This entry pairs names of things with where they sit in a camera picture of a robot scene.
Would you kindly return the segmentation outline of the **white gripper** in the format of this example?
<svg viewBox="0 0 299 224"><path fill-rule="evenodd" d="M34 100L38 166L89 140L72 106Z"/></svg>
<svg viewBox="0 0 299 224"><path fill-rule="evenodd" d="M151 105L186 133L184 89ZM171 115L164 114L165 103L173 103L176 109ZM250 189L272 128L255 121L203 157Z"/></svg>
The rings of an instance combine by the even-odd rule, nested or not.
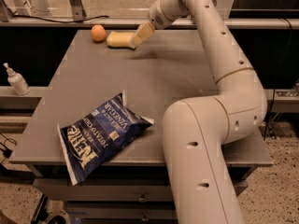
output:
<svg viewBox="0 0 299 224"><path fill-rule="evenodd" d="M157 0L149 9L149 21L138 26L129 40L129 47L135 49L154 34L155 28L162 30L170 26L177 18L177 8L173 2Z"/></svg>

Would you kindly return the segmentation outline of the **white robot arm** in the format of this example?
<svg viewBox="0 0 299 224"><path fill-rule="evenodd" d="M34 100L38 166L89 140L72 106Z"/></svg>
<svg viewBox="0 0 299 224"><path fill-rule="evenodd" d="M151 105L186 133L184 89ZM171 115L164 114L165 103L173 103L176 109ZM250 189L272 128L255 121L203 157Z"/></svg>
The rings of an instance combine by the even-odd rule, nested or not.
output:
<svg viewBox="0 0 299 224"><path fill-rule="evenodd" d="M129 41L192 14L217 94L177 101L163 117L163 149L178 224L245 224L221 147L253 133L267 110L260 79L215 0L158 0Z"/></svg>

